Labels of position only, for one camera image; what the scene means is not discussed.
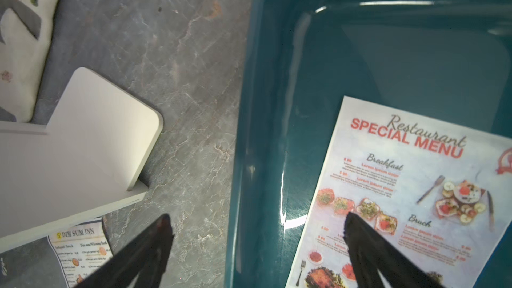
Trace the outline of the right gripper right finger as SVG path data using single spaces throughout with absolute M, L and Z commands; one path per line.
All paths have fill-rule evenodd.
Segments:
M 441 287 L 355 213 L 348 213 L 344 241 L 359 287 Z

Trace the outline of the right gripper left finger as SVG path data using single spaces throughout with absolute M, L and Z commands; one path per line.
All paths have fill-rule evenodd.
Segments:
M 159 287 L 174 240 L 171 219 L 162 214 L 78 287 Z

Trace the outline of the dim sum menu sheet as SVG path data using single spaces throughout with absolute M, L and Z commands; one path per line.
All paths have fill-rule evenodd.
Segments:
M 67 287 L 75 287 L 112 257 L 101 217 L 50 234 Z

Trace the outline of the special menu sheet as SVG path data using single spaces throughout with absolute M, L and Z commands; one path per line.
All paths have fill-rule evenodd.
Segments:
M 345 97 L 288 287 L 355 287 L 361 218 L 445 287 L 473 287 L 511 224 L 511 140 Z

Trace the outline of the white menu holder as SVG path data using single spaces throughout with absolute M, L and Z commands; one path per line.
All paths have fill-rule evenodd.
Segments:
M 162 115 L 94 71 L 73 73 L 46 125 L 1 123 L 1 250 L 141 201 Z

